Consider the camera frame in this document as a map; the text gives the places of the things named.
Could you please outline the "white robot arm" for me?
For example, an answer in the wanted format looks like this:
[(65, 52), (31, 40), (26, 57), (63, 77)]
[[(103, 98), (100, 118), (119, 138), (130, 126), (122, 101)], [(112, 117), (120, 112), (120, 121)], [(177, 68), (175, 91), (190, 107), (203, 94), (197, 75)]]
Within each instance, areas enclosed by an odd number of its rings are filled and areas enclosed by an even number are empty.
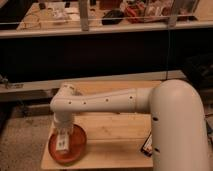
[(211, 171), (204, 107), (198, 92), (182, 80), (153, 88), (132, 88), (77, 96), (64, 83), (50, 102), (58, 130), (73, 130), (80, 112), (147, 112), (151, 115), (153, 171)]

